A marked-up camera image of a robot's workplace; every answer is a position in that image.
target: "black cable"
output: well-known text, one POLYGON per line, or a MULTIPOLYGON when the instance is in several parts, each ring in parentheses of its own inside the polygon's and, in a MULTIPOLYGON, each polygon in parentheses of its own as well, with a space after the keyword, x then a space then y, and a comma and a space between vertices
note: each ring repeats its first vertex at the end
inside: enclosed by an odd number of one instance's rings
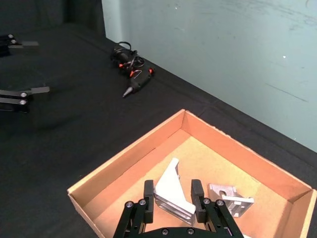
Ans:
POLYGON ((131 60, 128 62, 124 62, 123 63, 123 68, 128 71, 128 73, 130 73, 134 68, 140 68, 144 65, 145 60, 138 55, 138 51, 136 50, 131 50, 131 44, 127 41, 120 41, 118 43, 118 45, 128 45, 129 49, 127 48, 120 48, 120 49, 116 49, 113 51, 112 55, 116 56, 117 54, 122 54, 123 52, 127 52, 128 53, 128 58, 130 58, 130 56, 132 56, 131 60))

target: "cardboard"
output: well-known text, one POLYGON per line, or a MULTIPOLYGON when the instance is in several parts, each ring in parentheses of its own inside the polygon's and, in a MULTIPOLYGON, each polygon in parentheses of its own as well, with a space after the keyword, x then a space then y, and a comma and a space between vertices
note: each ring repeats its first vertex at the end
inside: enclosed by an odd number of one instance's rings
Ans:
MULTIPOLYGON (((128 200, 143 198, 144 181, 158 181, 173 157, 188 201, 191 179, 236 186, 254 205, 235 218, 252 238, 307 237, 317 192, 188 111, 181 110, 68 189, 75 209, 100 238, 112 238, 128 200)), ((146 231, 188 226, 155 205, 146 231)), ((204 229, 202 224, 195 225, 204 229)))

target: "screw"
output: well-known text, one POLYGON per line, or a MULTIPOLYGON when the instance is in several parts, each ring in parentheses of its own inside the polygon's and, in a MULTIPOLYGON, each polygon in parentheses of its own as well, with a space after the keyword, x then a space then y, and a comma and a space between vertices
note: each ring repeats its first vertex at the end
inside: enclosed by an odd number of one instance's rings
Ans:
POLYGON ((20 101, 20 104, 21 104, 21 105, 25 105, 25 104, 26 104, 26 101, 25 101, 25 100, 21 100, 21 101, 20 101))
POLYGON ((140 205, 144 205, 144 204, 146 204, 147 202, 146 202, 144 199, 142 199, 139 203, 140 203, 140 205))
POLYGON ((195 233, 195 230, 193 228, 188 228, 187 233, 192 235, 193 233, 195 233))
POLYGON ((162 229, 162 234, 163 234, 164 236, 167 235, 167 234, 168 234, 168 229, 166 229, 166 228, 162 229))
POLYGON ((133 202, 128 201, 125 205, 126 205, 127 207, 132 207, 132 206, 133 206, 133 202))
POLYGON ((218 201, 217 201, 217 205, 218 205, 218 206, 222 206, 222 205, 224 205, 224 202, 223 202, 222 200, 218 200, 218 201))
POLYGON ((204 204, 209 204, 210 203, 210 200, 208 198, 205 198, 204 199, 204 204))

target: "wall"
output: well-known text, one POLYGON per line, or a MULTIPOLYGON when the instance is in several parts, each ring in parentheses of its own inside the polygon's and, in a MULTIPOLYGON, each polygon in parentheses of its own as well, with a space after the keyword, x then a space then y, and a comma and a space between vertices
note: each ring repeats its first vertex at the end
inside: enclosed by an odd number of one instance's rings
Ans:
POLYGON ((107 37, 317 151, 317 0, 103 0, 107 37))

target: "black tablecloth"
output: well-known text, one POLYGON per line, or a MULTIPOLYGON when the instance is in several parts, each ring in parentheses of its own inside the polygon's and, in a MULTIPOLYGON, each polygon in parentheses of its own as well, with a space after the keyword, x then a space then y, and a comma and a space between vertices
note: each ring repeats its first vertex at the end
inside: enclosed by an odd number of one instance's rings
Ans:
POLYGON ((20 37, 38 41, 40 55, 1 58, 0 88, 52 93, 29 114, 0 112, 1 238, 96 237, 67 188, 182 108, 317 187, 316 153, 157 66, 146 88, 122 99, 112 41, 76 25, 20 37))

